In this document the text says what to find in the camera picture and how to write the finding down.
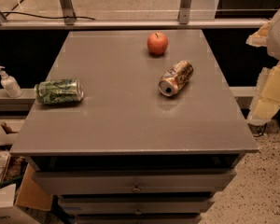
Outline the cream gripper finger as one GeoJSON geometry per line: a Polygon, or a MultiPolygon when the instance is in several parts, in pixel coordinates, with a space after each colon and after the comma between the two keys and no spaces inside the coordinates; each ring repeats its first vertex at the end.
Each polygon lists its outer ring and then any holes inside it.
{"type": "Polygon", "coordinates": [[[264,67],[257,81],[247,122],[262,126],[271,121],[280,109],[280,61],[273,68],[264,67]]]}
{"type": "Polygon", "coordinates": [[[269,21],[263,24],[254,34],[248,37],[246,44],[257,48],[266,47],[270,25],[269,21]]]}

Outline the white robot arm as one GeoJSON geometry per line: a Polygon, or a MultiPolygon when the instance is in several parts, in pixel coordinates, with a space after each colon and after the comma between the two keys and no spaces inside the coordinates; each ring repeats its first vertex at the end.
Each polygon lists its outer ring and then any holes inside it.
{"type": "Polygon", "coordinates": [[[252,99],[247,122],[255,126],[268,123],[280,109],[280,8],[273,18],[246,40],[253,47],[266,47],[278,63],[259,73],[256,93],[252,99]]]}

